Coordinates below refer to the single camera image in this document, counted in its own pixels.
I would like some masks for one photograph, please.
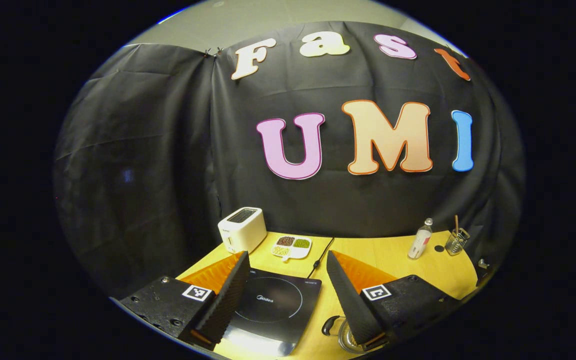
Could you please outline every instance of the water bottle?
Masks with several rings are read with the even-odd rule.
[[[408,257],[412,260],[419,259],[419,256],[421,256],[430,241],[430,235],[433,234],[433,230],[430,228],[433,225],[433,219],[427,218],[423,223],[424,225],[416,231],[416,237],[414,237],[412,246],[410,246],[408,251]]]

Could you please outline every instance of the wooden table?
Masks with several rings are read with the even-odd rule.
[[[295,236],[296,234],[268,232],[262,243],[249,254],[250,267],[306,278],[313,269],[313,263],[322,255],[331,237],[307,235],[306,237],[312,239],[310,253],[303,259],[290,259],[288,262],[282,262],[280,257],[270,253],[270,249],[279,237],[286,235]],[[444,246],[449,235],[449,231],[432,234],[425,251],[417,260],[411,260],[407,256],[415,238],[414,235],[380,238],[336,237],[329,250],[352,256],[366,264],[382,269],[396,278],[415,274],[446,294],[461,300],[476,289],[477,275],[473,263],[465,251],[450,256],[445,250],[438,252],[434,249],[438,245]],[[230,255],[231,253],[220,244],[177,278],[181,279]],[[322,326],[329,317],[344,315],[326,271],[327,258],[328,254],[322,258],[321,264],[311,276],[311,278],[322,282],[315,309],[304,334],[292,353],[285,357],[286,359],[347,360],[359,356],[343,350],[339,346],[336,335],[326,336],[322,333]],[[277,358],[277,356],[268,356],[241,348],[228,339],[222,339],[214,351],[233,360],[275,360]]]

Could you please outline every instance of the black induction cooker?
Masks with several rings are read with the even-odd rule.
[[[302,337],[322,281],[250,269],[224,338],[261,354],[287,356]]]

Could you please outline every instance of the black backdrop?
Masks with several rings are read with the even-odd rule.
[[[322,31],[341,34],[350,51],[301,55],[301,38]],[[385,55],[376,34],[405,39],[417,58]],[[277,44],[259,70],[232,80],[235,51],[270,37]],[[467,230],[484,229],[469,255],[474,262],[484,255],[496,271],[521,214],[522,139],[477,64],[452,53],[471,77],[463,80],[436,48],[449,50],[404,30],[334,21],[277,29],[217,57],[173,45],[122,47],[76,96],[57,141],[55,197],[75,255],[122,298],[212,250],[220,243],[217,222],[241,207],[262,208],[270,231],[357,238],[411,235],[426,217],[443,231],[459,214]],[[350,174],[354,128],[341,105],[352,100],[374,101],[391,124],[404,103],[427,105],[432,169],[382,165]],[[469,171],[452,169],[453,110],[473,117]],[[304,141],[291,120],[311,112],[326,117],[320,170],[304,180],[275,175],[257,123],[286,119],[286,159],[299,163]]]
[[[82,271],[51,184],[55,140],[84,82],[118,44],[182,6],[0,4],[0,358],[191,357],[118,310]],[[476,59],[519,114],[528,157],[519,233],[528,240],[513,244],[467,306],[381,358],[433,359],[454,349],[453,334],[465,359],[576,356],[576,172],[562,167],[576,164],[562,145],[576,148],[576,129],[564,123],[576,119],[576,56],[552,51],[576,50],[576,11],[525,1],[485,12],[397,6]]]

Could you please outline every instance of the power cord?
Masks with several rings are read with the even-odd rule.
[[[330,242],[328,243],[328,245],[326,246],[324,251],[321,253],[321,256],[319,256],[318,260],[316,260],[315,263],[312,265],[312,271],[310,272],[310,274],[308,274],[308,277],[306,279],[310,279],[311,275],[313,275],[313,272],[315,272],[315,269],[317,269],[320,266],[320,262],[322,262],[322,258],[324,257],[324,255],[326,255],[326,251],[328,251],[328,248],[330,248],[330,244],[332,244],[334,239],[335,239],[334,237],[332,239],[330,239]]]

